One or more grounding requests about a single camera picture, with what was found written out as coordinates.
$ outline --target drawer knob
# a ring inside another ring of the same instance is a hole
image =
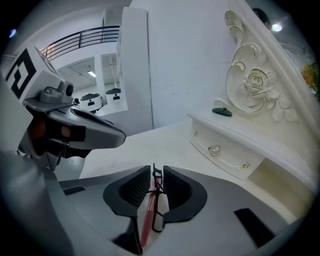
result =
[[[220,154],[220,146],[219,145],[211,145],[208,150],[210,151],[210,155],[216,157]]]

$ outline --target vanity drawer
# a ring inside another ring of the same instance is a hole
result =
[[[265,159],[195,119],[192,120],[190,142],[211,162],[241,180],[245,180]]]

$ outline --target yellow flower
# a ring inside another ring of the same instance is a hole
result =
[[[303,76],[304,81],[308,86],[314,85],[314,77],[311,67],[308,64],[305,64],[301,69],[301,74]]]

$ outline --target railing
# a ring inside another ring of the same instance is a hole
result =
[[[116,42],[120,26],[95,27],[61,38],[40,50],[49,61],[76,49],[101,43]]]

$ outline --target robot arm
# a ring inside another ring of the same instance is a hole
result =
[[[16,58],[6,82],[34,119],[45,120],[45,136],[33,140],[30,125],[19,145],[40,169],[54,171],[61,157],[85,158],[91,150],[116,148],[126,139],[111,122],[73,106],[74,85],[64,81],[34,46]],[[67,127],[70,136],[63,136],[61,127]]]

